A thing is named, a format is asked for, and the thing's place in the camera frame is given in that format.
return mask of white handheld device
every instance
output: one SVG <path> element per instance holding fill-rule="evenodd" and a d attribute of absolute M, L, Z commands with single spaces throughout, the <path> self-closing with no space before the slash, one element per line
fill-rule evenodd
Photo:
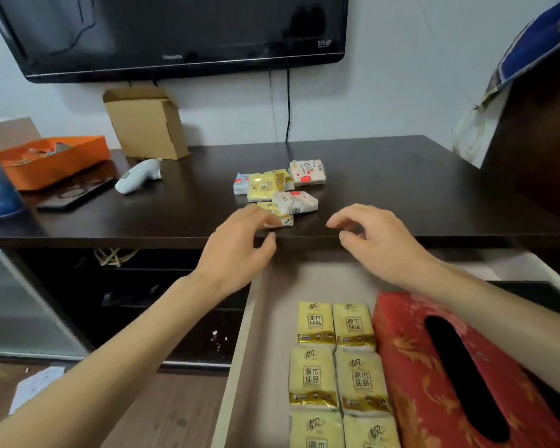
<path fill-rule="evenodd" d="M 161 159 L 143 160 L 127 171 L 116 183 L 115 189 L 127 195 L 137 190 L 147 179 L 162 179 L 160 173 Z"/>

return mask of person's left hand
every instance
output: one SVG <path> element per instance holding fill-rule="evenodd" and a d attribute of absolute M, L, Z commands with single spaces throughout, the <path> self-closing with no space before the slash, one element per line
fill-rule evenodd
<path fill-rule="evenodd" d="M 271 232 L 260 248 L 253 247 L 255 231 L 280 227 L 282 221 L 256 204 L 234 212 L 209 236 L 197 268 L 191 273 L 206 280 L 222 300 L 245 287 L 268 265 L 276 253 L 276 233 Z"/>

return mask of white wall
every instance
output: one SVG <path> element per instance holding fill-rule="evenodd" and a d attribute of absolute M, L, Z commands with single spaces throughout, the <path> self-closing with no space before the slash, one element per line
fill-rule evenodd
<path fill-rule="evenodd" d="M 425 134 L 450 129 L 480 100 L 500 57 L 559 0 L 351 0 L 346 57 L 291 71 L 291 140 Z M 285 72 L 273 73 L 278 140 Z M 274 142 L 267 72 L 165 81 L 191 144 Z M 27 82 L 0 36 L 0 116 L 31 116 L 45 136 L 105 134 L 105 84 Z"/>

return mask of black flat-screen tv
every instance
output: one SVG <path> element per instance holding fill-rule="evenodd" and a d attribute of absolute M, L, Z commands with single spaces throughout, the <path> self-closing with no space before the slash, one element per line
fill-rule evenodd
<path fill-rule="evenodd" d="M 160 80 L 335 63 L 348 0 L 0 0 L 30 81 Z"/>

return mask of smartphone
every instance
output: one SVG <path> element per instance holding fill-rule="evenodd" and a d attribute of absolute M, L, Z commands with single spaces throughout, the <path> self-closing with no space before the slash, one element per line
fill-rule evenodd
<path fill-rule="evenodd" d="M 62 189 L 57 195 L 50 196 L 37 205 L 38 211 L 70 211 L 104 190 L 112 187 L 116 179 L 109 177 L 103 180 L 82 181 Z"/>

